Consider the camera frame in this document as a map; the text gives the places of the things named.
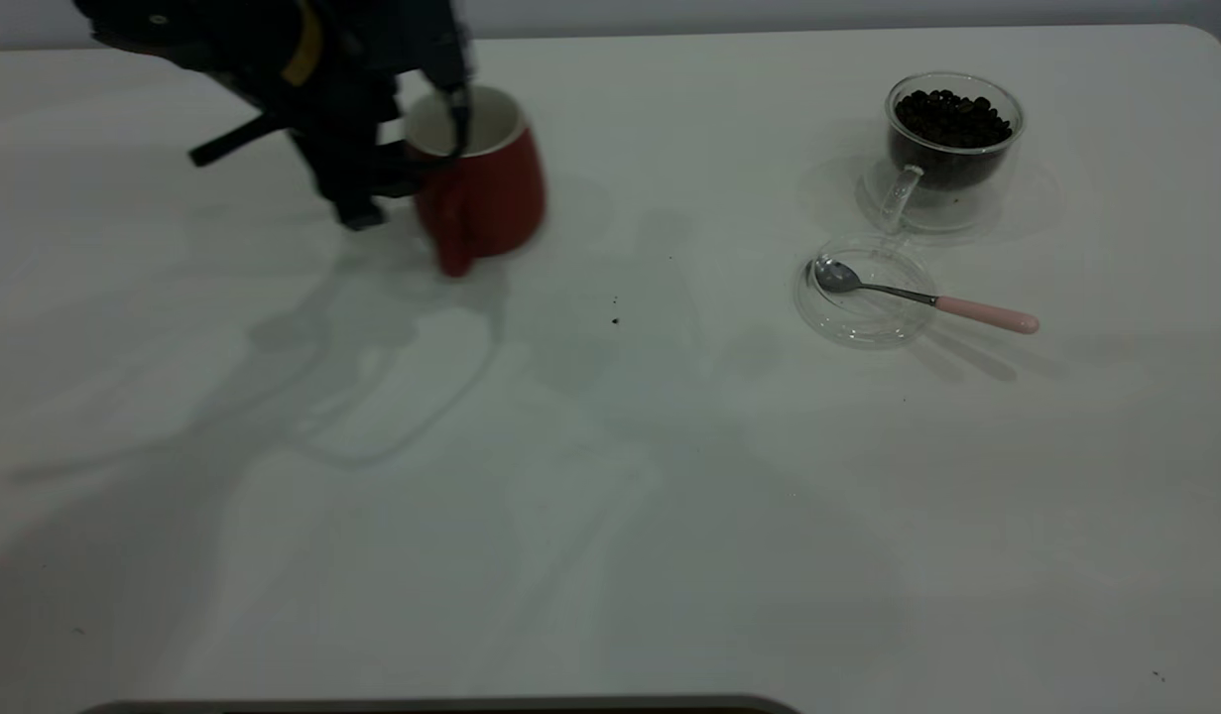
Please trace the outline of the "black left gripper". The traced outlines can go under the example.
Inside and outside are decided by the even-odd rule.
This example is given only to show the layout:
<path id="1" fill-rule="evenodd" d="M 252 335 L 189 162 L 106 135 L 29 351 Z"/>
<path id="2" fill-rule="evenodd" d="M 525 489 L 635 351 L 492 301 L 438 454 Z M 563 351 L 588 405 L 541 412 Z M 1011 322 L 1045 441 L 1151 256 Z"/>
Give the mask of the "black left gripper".
<path id="1" fill-rule="evenodd" d="M 422 73 L 451 118 L 452 148 L 429 155 L 411 144 L 379 144 L 382 124 L 405 117 L 400 76 Z M 350 231 L 387 221 L 376 198 L 411 197 L 429 175 L 454 164 L 468 149 L 470 66 L 462 40 L 379 40 L 376 71 L 385 89 L 328 89 L 311 100 L 313 126 L 293 142 L 310 167 L 319 194 L 337 222 Z"/>

